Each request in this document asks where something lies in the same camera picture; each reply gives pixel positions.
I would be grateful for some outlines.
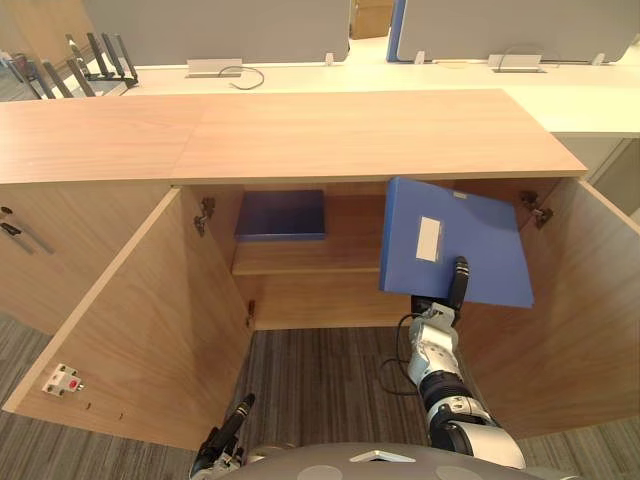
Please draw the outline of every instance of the blue book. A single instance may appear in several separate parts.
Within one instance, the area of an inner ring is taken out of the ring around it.
[[[533,306],[513,205],[404,178],[389,182],[380,265],[386,292],[446,298],[457,256],[465,301]]]

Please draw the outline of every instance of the metal bracket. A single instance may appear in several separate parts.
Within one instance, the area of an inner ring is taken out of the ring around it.
[[[245,325],[247,328],[251,326],[253,319],[256,317],[256,301],[249,300],[247,304],[247,317],[245,318]]]
[[[541,67],[542,55],[491,54],[487,65],[494,73],[546,73]]]
[[[520,192],[520,202],[536,219],[536,227],[542,228],[553,217],[553,210],[541,208],[538,203],[538,193],[532,191]]]
[[[216,209],[216,199],[213,197],[205,197],[200,201],[200,213],[201,215],[193,218],[193,225],[196,227],[198,234],[204,237],[205,225],[213,216],[213,212]]]
[[[42,391],[56,397],[61,397],[64,392],[80,391],[84,388],[84,384],[82,379],[76,376],[77,374],[76,369],[59,363],[42,387]]]
[[[602,65],[602,62],[604,62],[604,53],[599,53],[595,57],[593,57],[593,60],[591,60],[591,65],[593,65],[594,67],[599,67],[600,65]]]
[[[413,60],[413,63],[414,65],[424,65],[424,59],[425,59],[425,51],[418,50],[418,52],[416,53],[416,58]]]

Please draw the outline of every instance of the gray carpet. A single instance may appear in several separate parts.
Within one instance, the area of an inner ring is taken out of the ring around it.
[[[24,375],[48,337],[0,318],[0,399]],[[403,354],[407,345],[403,345]],[[380,361],[393,354],[393,329],[261,332],[238,382],[237,397],[258,395],[243,445],[327,441],[426,443],[415,397],[382,391],[405,381]],[[640,478],[640,420],[523,440],[527,463],[590,480]],[[2,480],[184,479],[193,452],[62,427],[2,412]]]

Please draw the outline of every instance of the white label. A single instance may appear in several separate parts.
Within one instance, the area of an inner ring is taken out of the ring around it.
[[[440,238],[440,222],[433,218],[422,217],[418,250],[416,258],[435,262],[438,259],[438,239]]]

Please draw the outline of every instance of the black cable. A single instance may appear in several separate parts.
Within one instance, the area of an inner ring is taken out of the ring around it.
[[[395,358],[387,358],[384,362],[382,362],[380,364],[380,388],[382,388],[383,391],[385,391],[386,393],[389,393],[391,395],[398,395],[400,397],[412,397],[414,395],[416,395],[418,393],[417,390],[412,390],[410,392],[399,392],[397,390],[391,390],[390,388],[385,387],[384,383],[382,382],[382,371],[384,370],[384,366],[388,365],[391,362],[396,362],[397,360]],[[400,360],[400,363],[409,363],[406,360]]]
[[[402,328],[402,324],[408,319],[408,318],[418,318],[421,317],[422,315],[419,313],[408,313],[407,315],[404,315],[400,321],[398,322],[398,326],[396,327],[396,356],[392,357],[392,358],[388,358],[386,359],[384,362],[382,362],[380,364],[380,368],[379,371],[382,372],[382,369],[384,368],[385,365],[387,365],[390,362],[396,362],[398,364],[398,369],[400,370],[400,373],[402,373],[402,376],[404,378],[406,378],[409,383],[411,385],[414,385],[413,380],[411,380],[411,377],[409,377],[409,374],[406,372],[406,370],[404,368],[402,368],[402,364],[403,363],[409,363],[408,360],[401,360],[400,359],[400,329]],[[412,392],[398,392],[395,390],[391,390],[388,389],[387,387],[385,387],[382,383],[382,380],[380,381],[380,387],[382,388],[382,390],[384,390],[387,393],[390,393],[392,395],[399,395],[399,396],[410,396],[410,395],[417,395],[418,394],[418,389],[416,388],[416,390],[412,391]]]
[[[251,72],[256,72],[258,75],[260,75],[260,81],[258,83],[256,83],[255,85],[251,85],[250,87],[241,87],[240,85],[236,85],[233,82],[229,82],[229,85],[231,85],[234,88],[237,88],[238,90],[253,90],[254,88],[258,88],[260,85],[262,85],[264,83],[264,73],[262,73],[257,68],[245,67],[245,66],[242,66],[242,65],[229,65],[228,67],[224,67],[222,70],[220,70],[218,72],[218,77],[221,77],[224,72],[226,72],[227,70],[232,69],[232,68],[239,68],[240,71],[249,70]]]

